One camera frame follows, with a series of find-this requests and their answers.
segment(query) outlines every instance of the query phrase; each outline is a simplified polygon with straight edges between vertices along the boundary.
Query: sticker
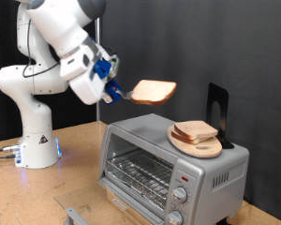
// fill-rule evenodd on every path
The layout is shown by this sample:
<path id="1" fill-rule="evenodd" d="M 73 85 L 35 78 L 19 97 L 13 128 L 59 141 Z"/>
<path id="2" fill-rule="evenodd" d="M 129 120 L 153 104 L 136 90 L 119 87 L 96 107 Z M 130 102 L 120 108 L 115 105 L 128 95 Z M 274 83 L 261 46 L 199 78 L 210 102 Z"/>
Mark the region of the sticker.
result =
<path id="1" fill-rule="evenodd" d="M 118 201 L 117 199 L 113 199 L 113 202 L 116 203 L 117 205 L 119 205 L 121 208 L 123 208 L 124 210 L 127 210 L 127 207 L 121 203 L 120 201 Z"/>
<path id="2" fill-rule="evenodd" d="M 45 137 L 45 135 L 43 135 L 39 141 L 39 144 L 42 144 L 42 143 L 47 143 L 48 142 L 48 139 Z"/>

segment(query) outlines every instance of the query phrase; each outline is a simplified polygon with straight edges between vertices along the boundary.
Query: red button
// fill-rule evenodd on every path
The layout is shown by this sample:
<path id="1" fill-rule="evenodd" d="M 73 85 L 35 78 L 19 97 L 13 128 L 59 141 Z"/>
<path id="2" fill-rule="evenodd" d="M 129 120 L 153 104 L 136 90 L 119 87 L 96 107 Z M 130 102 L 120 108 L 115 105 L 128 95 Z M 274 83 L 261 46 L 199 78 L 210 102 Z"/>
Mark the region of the red button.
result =
<path id="1" fill-rule="evenodd" d="M 182 179 L 186 182 L 188 182 L 188 179 L 186 177 L 182 177 Z"/>

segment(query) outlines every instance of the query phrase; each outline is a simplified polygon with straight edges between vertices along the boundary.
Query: blue gripper part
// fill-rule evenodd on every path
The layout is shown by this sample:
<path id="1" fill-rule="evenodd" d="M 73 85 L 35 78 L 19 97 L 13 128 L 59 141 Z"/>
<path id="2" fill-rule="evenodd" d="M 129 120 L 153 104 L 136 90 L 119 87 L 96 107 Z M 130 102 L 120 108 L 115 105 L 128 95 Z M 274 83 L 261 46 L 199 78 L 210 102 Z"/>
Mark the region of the blue gripper part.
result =
<path id="1" fill-rule="evenodd" d="M 111 63 L 98 59 L 94 65 L 94 72 L 96 72 L 100 79 L 106 78 L 111 70 Z"/>
<path id="2" fill-rule="evenodd" d="M 113 103 L 121 99 L 121 95 L 119 93 L 116 93 L 117 90 L 122 91 L 122 88 L 115 80 L 111 80 L 110 82 L 106 83 L 105 92 L 112 98 L 112 102 L 106 103 L 107 105 L 112 105 Z"/>

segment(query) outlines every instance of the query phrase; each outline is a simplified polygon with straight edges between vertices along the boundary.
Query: oven rack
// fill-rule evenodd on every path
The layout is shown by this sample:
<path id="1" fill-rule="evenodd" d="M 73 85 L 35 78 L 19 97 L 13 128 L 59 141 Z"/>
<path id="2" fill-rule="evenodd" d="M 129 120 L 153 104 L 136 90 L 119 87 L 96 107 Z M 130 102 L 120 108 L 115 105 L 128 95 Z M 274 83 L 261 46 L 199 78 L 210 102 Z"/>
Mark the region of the oven rack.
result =
<path id="1" fill-rule="evenodd" d="M 173 166 L 139 149 L 108 160 L 115 178 L 165 210 Z"/>

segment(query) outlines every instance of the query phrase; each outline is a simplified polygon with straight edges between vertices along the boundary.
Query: round wooden board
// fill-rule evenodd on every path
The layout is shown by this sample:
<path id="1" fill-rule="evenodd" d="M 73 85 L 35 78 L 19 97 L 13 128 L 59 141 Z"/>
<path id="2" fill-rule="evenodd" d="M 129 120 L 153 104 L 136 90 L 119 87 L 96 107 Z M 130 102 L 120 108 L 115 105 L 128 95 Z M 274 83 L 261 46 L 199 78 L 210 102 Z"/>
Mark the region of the round wooden board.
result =
<path id="1" fill-rule="evenodd" d="M 216 137 L 194 145 L 191 143 L 181 142 L 171 137 L 172 130 L 174 130 L 174 126 L 171 126 L 168 129 L 168 137 L 170 142 L 180 151 L 190 156 L 196 158 L 214 158 L 219 156 L 222 152 L 222 144 Z"/>

